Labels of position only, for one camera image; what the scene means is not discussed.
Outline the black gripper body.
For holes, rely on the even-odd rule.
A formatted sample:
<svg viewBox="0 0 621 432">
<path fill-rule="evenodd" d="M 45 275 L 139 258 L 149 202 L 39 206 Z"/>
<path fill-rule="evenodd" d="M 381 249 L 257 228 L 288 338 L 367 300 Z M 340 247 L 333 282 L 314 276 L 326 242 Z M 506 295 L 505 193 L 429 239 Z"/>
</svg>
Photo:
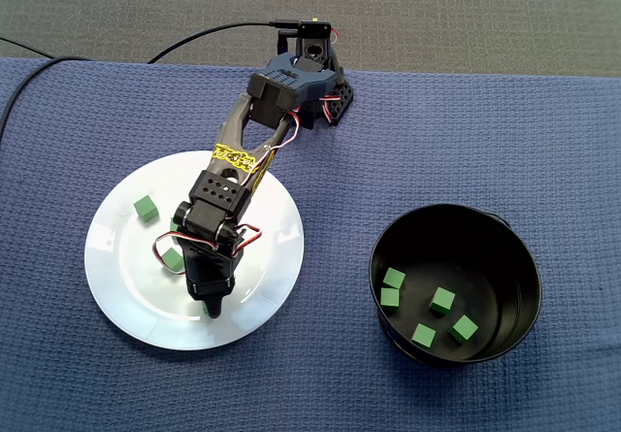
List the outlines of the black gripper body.
<svg viewBox="0 0 621 432">
<path fill-rule="evenodd" d="M 222 298 L 232 292 L 238 257 L 230 255 L 230 247 L 220 253 L 208 245 L 182 242 L 181 248 L 187 291 L 194 300 Z"/>
</svg>

